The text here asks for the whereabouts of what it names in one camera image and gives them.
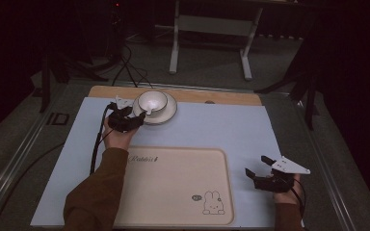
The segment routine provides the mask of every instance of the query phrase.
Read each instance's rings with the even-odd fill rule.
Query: gray floor
[[[183,39],[175,75],[168,72],[172,48],[167,38],[159,38],[154,44],[127,42],[127,45],[132,49],[131,64],[147,70],[147,79],[154,87],[252,92],[282,78],[300,43],[291,39],[257,38],[249,55],[254,74],[250,82],[243,78],[237,49],[242,43],[237,39],[228,42],[230,45],[226,48]],[[40,99],[30,96],[0,124],[0,173],[13,156],[21,156],[16,158],[19,163],[13,171],[14,178],[0,175],[0,179],[7,180],[6,185],[0,185],[3,191],[12,189],[10,183],[41,154],[66,140],[90,88],[98,84],[110,85],[119,69],[117,66],[101,74],[110,79],[108,83],[73,75],[68,85],[53,85],[52,104],[46,114],[39,114]],[[140,80],[141,77],[134,70],[132,72]],[[127,80],[128,75],[123,71],[117,85],[129,85]],[[287,86],[260,97],[272,121],[281,153],[300,160],[312,170],[311,175],[303,178],[308,199],[305,225],[309,230],[370,230],[370,193],[330,118],[323,95],[317,94],[318,114],[313,117],[315,129],[311,132],[304,125],[303,107],[284,93],[290,88]],[[70,114],[70,120],[66,126],[47,125],[50,113]],[[29,223],[60,152],[61,148],[50,152],[20,180],[0,215],[0,230],[43,230],[30,227]]]

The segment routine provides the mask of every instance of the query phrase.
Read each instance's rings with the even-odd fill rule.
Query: hand
[[[110,126],[108,125],[108,119],[109,118],[106,117],[106,119],[104,120],[105,129],[103,132],[103,139],[106,149],[110,147],[117,147],[124,150],[128,150],[131,139],[133,138],[134,134],[138,131],[138,128],[126,133],[121,133],[110,128]]]
[[[300,182],[300,174],[294,174],[294,179]],[[296,193],[299,196],[302,196],[302,187],[299,185],[298,182],[294,181],[294,187],[293,189],[296,191]],[[297,204],[300,205],[299,200],[297,197],[293,194],[293,192],[282,192],[282,193],[274,193],[273,194],[273,200],[275,203],[286,203],[286,204]]]

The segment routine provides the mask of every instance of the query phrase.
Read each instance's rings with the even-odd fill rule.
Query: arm
[[[300,175],[294,175],[300,181]],[[294,182],[294,190],[298,195],[302,193],[297,182]],[[275,231],[303,231],[302,215],[300,214],[299,201],[291,192],[274,193],[273,199],[276,204],[276,223]]]
[[[64,230],[112,230],[119,210],[128,146],[137,130],[112,131],[105,121],[106,150],[97,171],[66,198]]]

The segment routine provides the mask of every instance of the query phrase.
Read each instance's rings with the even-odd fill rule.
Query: beige tray
[[[130,147],[115,226],[224,225],[233,221],[221,149]]]

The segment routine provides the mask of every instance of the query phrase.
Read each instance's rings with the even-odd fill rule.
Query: dark background
[[[30,76],[41,69],[48,45],[90,63],[92,56],[118,53],[119,37],[133,31],[152,40],[154,24],[172,25],[173,7],[170,0],[0,1],[0,121],[33,92]],[[182,6],[188,13],[250,16],[247,8],[232,13],[222,8],[192,1]],[[296,68],[320,70],[318,90],[370,189],[370,1],[350,1],[338,11],[321,13],[311,28],[316,15],[265,8],[257,33],[305,38]]]

